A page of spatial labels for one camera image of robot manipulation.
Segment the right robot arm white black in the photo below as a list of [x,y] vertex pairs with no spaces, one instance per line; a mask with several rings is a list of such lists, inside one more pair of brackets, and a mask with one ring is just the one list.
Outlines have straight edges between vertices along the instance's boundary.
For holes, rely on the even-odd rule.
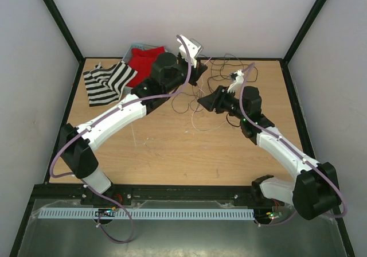
[[261,96],[253,86],[244,88],[241,99],[218,86],[198,100],[207,111],[224,112],[240,121],[243,135],[270,153],[288,171],[293,181],[265,175],[252,182],[251,199],[263,205],[269,199],[292,205],[306,220],[322,215],[342,202],[335,167],[309,157],[287,139],[261,111]]

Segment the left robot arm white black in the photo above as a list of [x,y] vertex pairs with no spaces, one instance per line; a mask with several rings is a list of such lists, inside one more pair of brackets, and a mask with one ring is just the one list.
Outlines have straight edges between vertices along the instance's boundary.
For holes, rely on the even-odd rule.
[[196,85],[207,68],[195,58],[187,62],[181,54],[159,54],[151,66],[149,77],[115,106],[77,127],[69,123],[62,126],[58,141],[59,157],[76,178],[94,190],[95,199],[102,204],[110,203],[115,191],[110,179],[99,168],[95,150],[126,125],[163,105],[184,84]]

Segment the translucent white zip tie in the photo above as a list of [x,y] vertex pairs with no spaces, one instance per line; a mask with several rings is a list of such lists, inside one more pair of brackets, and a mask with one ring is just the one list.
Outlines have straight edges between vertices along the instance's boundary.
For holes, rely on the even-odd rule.
[[133,140],[134,140],[134,146],[137,147],[136,137],[135,137],[135,131],[134,131],[133,124],[131,124],[131,131],[132,131],[132,137],[133,137]]

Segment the red cloth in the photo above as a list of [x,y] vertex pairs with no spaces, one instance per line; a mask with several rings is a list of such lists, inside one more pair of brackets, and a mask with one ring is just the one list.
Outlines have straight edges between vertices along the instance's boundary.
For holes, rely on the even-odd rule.
[[150,76],[153,62],[157,59],[159,54],[165,52],[165,48],[163,46],[141,52],[138,49],[133,49],[132,51],[134,52],[135,50],[137,51],[138,57],[135,60],[131,60],[131,64],[129,66],[133,70],[137,71],[137,74],[127,83],[127,86],[131,88],[136,87],[146,77]]

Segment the light blue plastic basket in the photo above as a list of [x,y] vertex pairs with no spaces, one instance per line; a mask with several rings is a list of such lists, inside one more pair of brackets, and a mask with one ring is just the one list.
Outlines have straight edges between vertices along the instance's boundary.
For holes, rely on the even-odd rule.
[[131,60],[135,60],[138,57],[137,51],[135,50],[133,52],[132,51],[133,49],[138,49],[141,52],[141,51],[147,51],[147,50],[151,50],[151,49],[155,49],[155,48],[156,48],[156,46],[153,46],[153,45],[147,45],[147,44],[134,42],[129,47],[128,51],[124,54],[124,56],[122,58],[122,61],[126,65],[130,65]]

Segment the black white striped cloth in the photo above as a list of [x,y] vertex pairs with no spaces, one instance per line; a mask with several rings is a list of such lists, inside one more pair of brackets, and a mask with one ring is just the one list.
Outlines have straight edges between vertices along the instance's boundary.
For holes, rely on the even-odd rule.
[[105,106],[118,102],[125,86],[137,73],[122,60],[110,68],[103,68],[99,63],[93,70],[84,72],[83,78],[89,106]]

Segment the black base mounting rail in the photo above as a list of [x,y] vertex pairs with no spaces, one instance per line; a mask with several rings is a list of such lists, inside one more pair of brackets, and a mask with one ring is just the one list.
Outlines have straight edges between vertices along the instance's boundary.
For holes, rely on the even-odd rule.
[[[122,185],[115,184],[104,195],[123,204],[132,201],[217,201],[264,209],[276,203],[285,204],[274,197],[266,199],[251,186],[192,186],[192,185]],[[82,184],[38,184],[30,199],[35,200],[80,200],[83,205],[111,207],[113,203],[95,195]]]

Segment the black cage frame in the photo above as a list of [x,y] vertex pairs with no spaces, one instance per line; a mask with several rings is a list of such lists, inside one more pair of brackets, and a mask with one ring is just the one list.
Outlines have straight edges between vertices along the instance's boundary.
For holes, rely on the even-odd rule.
[[[295,123],[296,123],[296,127],[298,130],[298,135],[300,138],[300,142],[302,145],[303,150],[305,151],[306,154],[310,155],[311,157],[315,157],[314,154],[314,150],[313,147],[311,145],[311,141],[310,141],[310,137],[309,137],[309,133],[307,131],[307,127],[306,127],[306,122],[303,116],[303,112],[301,109],[301,105],[299,103],[299,99],[297,97],[297,92],[288,68],[288,64],[291,61],[291,59],[293,58],[294,54],[296,53],[296,51],[298,50],[301,42],[303,41],[304,37],[306,36],[307,32],[309,31],[309,29],[311,28],[312,24],[314,23],[314,21],[316,20],[319,12],[321,11],[321,9],[323,8],[324,4],[326,3],[327,0],[316,0],[312,6],[312,8],[310,9],[306,19],[304,20],[304,22],[302,23],[301,28],[299,29],[299,31],[297,32],[297,35],[295,36],[295,39],[293,40],[291,46],[289,47],[287,53],[285,54],[285,56],[283,58],[274,58],[274,61],[279,61],[280,62],[280,67],[282,70],[282,74],[283,74],[283,78],[284,78],[284,82],[287,88],[287,92],[288,92],[288,97],[291,103],[291,108],[294,114],[294,119],[295,119]],[[53,17],[55,23],[57,24],[59,30],[61,31],[61,33],[63,34],[66,42],[68,43],[71,51],[73,52],[73,54],[76,57],[76,60],[79,63],[79,67],[77,69],[77,73],[75,76],[75,80],[73,82],[73,86],[72,86],[72,90],[67,102],[67,107],[65,109],[64,112],[64,116],[62,119],[61,123],[65,123],[70,111],[71,111],[71,106],[72,106],[72,102],[75,98],[75,94],[76,94],[76,90],[77,90],[77,82],[79,81],[80,77],[81,77],[81,67],[84,66],[86,58],[81,54],[79,47],[76,44],[75,39],[73,38],[69,28],[67,27],[67,24],[65,23],[59,9],[57,8],[56,3],[54,2],[54,0],[43,0],[43,2],[45,3],[47,9],[49,10],[49,12],[51,13],[51,16]],[[49,173],[47,173],[45,175],[45,179],[44,182],[42,184],[37,184],[35,186],[35,188],[32,191],[31,197],[29,199],[29,202],[27,204],[27,207],[25,209],[20,227],[18,229],[17,232],[17,236],[15,237],[15,241],[14,244],[12,246],[11,252],[10,252],[10,256],[18,256],[20,249],[21,249],[21,243],[24,240],[24,235],[26,232],[26,226],[29,222],[29,218],[30,218],[30,211],[31,209],[34,207],[34,200],[35,200],[35,192],[37,190],[42,189],[45,193],[45,196],[50,199],[52,196],[56,196],[58,193],[60,193],[61,196],[65,197],[65,198],[71,198],[72,195],[71,194],[66,194],[66,191],[73,191],[76,192],[77,190],[81,189],[80,185],[72,185],[72,184],[68,184],[68,185],[49,185],[47,184],[47,182],[50,179],[50,175]]]

